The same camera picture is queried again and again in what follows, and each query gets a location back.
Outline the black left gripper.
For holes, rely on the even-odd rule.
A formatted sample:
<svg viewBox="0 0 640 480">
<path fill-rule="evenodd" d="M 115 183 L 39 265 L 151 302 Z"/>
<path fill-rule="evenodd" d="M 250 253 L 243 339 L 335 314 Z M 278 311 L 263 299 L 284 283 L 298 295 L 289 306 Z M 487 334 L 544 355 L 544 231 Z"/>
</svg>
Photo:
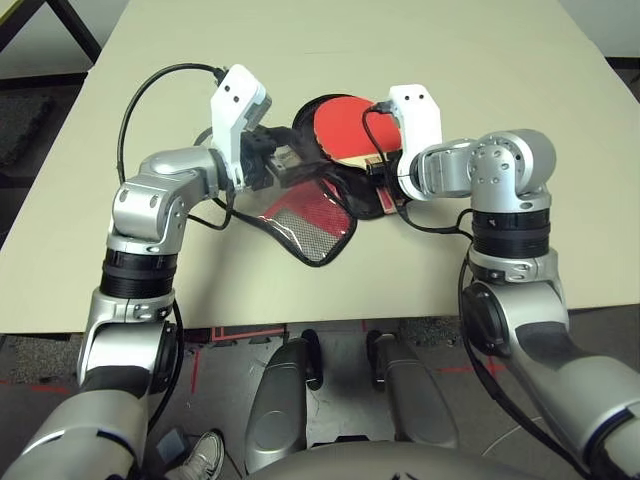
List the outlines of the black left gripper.
<svg viewBox="0 0 640 480">
<path fill-rule="evenodd" d="M 292 188 L 313 179 L 320 170 L 317 164 L 303 164 L 289 145 L 278 147 L 275 128 L 258 125 L 253 131 L 244 131 L 240 146 L 243 178 L 252 191 L 272 187 L 274 177 L 280 188 Z"/>
</svg>

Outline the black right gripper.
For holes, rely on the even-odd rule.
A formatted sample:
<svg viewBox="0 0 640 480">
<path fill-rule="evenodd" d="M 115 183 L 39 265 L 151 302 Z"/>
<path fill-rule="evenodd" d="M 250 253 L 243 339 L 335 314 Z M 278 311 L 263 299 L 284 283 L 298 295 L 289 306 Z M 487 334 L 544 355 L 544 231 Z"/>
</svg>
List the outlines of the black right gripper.
<svg viewBox="0 0 640 480">
<path fill-rule="evenodd" d="M 366 160 L 366 174 L 368 176 L 383 176 L 386 186 L 390 193 L 400 193 L 401 188 L 398 185 L 396 170 L 398 157 L 386 156 L 385 160 L 380 157 L 371 156 Z"/>
</svg>

